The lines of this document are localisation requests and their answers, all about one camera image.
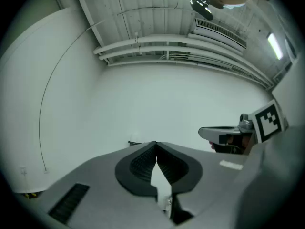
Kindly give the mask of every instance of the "cable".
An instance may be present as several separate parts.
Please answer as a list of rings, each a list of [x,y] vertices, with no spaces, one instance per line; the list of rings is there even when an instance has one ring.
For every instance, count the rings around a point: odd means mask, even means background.
[[[39,146],[40,146],[40,152],[41,152],[41,157],[42,157],[42,162],[43,162],[43,165],[44,165],[44,169],[45,171],[47,171],[47,168],[46,168],[46,164],[44,163],[44,159],[43,159],[43,154],[42,154],[42,149],[41,149],[41,137],[40,137],[40,122],[41,122],[41,109],[42,109],[42,103],[43,103],[43,99],[44,99],[44,96],[46,94],[46,91],[47,91],[47,87],[49,85],[49,82],[50,82],[50,79],[51,77],[53,76],[53,73],[57,67],[57,65],[59,64],[59,62],[61,61],[61,59],[63,58],[63,56],[66,54],[66,52],[71,48],[71,46],[86,32],[87,30],[84,30],[72,43],[71,45],[66,49],[66,51],[63,53],[63,55],[61,56],[61,58],[58,60],[57,64],[55,65],[49,79],[48,79],[48,82],[46,84],[46,87],[44,89],[44,92],[43,92],[43,96],[42,96],[42,100],[41,100],[41,105],[40,105],[40,111],[39,111],[39,123],[38,123],[38,136],[39,136]]]
[[[176,7],[174,7],[174,9],[176,9],[178,7],[178,4],[179,4],[179,0],[177,0],[177,5],[176,5]]]

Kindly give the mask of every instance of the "ceiling light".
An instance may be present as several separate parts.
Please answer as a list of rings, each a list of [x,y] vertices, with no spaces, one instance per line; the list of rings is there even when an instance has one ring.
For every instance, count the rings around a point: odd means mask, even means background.
[[[268,41],[271,44],[277,58],[281,59],[283,57],[283,52],[282,52],[282,50],[280,48],[280,45],[278,44],[277,39],[275,38],[275,35],[273,33],[271,33],[268,36]]]

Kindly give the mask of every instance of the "air conditioner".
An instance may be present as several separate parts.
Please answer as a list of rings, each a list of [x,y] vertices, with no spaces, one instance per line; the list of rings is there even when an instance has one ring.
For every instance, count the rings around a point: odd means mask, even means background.
[[[238,55],[242,55],[247,48],[247,43],[240,36],[214,23],[195,19],[192,26],[193,33],[188,34],[188,38],[210,42],[226,48]],[[193,48],[202,49],[200,46],[187,45]]]

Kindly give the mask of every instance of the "white sticker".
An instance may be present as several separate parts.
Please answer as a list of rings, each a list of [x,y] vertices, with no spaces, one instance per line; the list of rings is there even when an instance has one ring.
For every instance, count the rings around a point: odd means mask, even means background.
[[[228,168],[231,168],[231,169],[235,169],[235,170],[242,170],[243,167],[244,167],[243,165],[240,165],[240,164],[237,164],[237,163],[232,163],[232,162],[225,161],[225,160],[220,161],[219,165],[224,166],[224,167],[228,167]]]

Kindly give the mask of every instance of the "wall outlet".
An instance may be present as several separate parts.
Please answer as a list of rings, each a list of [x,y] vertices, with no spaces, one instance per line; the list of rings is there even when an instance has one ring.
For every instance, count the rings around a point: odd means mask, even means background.
[[[25,174],[27,173],[26,167],[20,166],[19,168],[20,168],[20,173],[21,173],[21,174],[25,175]]]

